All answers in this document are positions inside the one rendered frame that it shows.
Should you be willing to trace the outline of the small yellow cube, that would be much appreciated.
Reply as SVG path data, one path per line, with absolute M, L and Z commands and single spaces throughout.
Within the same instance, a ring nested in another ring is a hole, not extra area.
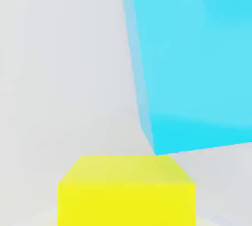
M 81 156 L 58 183 L 57 226 L 195 226 L 195 184 L 170 156 Z

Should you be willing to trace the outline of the large cyan box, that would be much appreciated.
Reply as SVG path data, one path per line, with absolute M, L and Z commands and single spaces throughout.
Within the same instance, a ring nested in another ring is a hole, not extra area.
M 123 0 L 157 155 L 252 142 L 252 0 Z

